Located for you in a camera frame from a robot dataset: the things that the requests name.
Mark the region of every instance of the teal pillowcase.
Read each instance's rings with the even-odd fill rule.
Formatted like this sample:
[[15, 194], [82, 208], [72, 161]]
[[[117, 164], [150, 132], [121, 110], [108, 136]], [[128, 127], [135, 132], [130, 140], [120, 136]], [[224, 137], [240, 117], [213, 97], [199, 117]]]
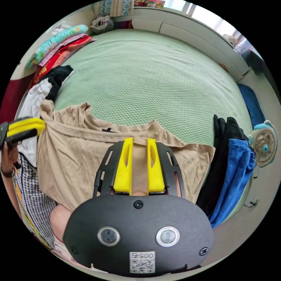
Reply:
[[65, 39], [81, 34], [86, 33], [88, 30], [88, 27], [84, 24], [80, 24], [77, 26], [73, 26], [71, 28], [68, 28], [66, 30], [61, 31], [60, 33], [54, 35], [47, 41], [45, 41], [32, 55], [32, 57], [28, 60], [26, 67], [32, 68], [34, 64], [39, 63], [44, 56], [47, 55], [48, 52], [50, 52], [53, 48], [55, 48], [58, 44], [60, 44]]

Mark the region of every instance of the bed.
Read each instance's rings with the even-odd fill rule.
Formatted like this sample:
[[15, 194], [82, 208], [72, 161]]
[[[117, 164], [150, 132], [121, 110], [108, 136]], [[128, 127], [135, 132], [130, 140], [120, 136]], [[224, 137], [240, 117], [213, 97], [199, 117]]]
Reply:
[[[64, 63], [74, 73], [59, 92], [56, 110], [87, 102], [94, 116], [115, 124], [133, 126], [156, 119], [186, 143], [213, 145], [214, 114], [234, 117], [245, 135], [252, 132], [236, 82], [197, 49], [132, 29], [93, 38], [98, 40]], [[251, 180], [228, 218], [241, 209], [250, 185]]]

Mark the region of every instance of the electrical cord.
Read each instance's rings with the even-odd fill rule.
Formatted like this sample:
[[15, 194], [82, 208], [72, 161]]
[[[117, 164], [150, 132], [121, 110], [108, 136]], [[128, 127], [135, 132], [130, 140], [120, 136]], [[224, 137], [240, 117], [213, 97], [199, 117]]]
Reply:
[[247, 207], [247, 208], [251, 208], [251, 207], [253, 207], [253, 206], [256, 206], [256, 205], [257, 205], [256, 203], [254, 203], [254, 202], [252, 202], [252, 201], [250, 202], [250, 204], [251, 204], [251, 206], [247, 206], [247, 205], [245, 205], [245, 204], [244, 204], [244, 206], [245, 206], [245, 207]]

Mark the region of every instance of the black pants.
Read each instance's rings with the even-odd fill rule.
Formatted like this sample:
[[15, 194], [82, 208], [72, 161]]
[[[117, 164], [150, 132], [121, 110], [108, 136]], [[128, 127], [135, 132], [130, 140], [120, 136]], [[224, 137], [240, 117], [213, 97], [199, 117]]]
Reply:
[[228, 117], [227, 121], [214, 115], [214, 147], [216, 148], [211, 167], [203, 187], [200, 190], [196, 205], [208, 216], [211, 214], [219, 199], [225, 180], [229, 139], [247, 140], [243, 130], [236, 120]]

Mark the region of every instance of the wristwatch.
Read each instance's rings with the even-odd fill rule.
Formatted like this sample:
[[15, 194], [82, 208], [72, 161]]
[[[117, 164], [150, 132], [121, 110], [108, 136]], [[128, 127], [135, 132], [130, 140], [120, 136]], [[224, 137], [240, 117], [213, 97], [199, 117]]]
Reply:
[[3, 169], [2, 169], [2, 166], [0, 166], [0, 170], [1, 170], [2, 175], [5, 178], [12, 178], [13, 177], [14, 168], [10, 172], [4, 172]]

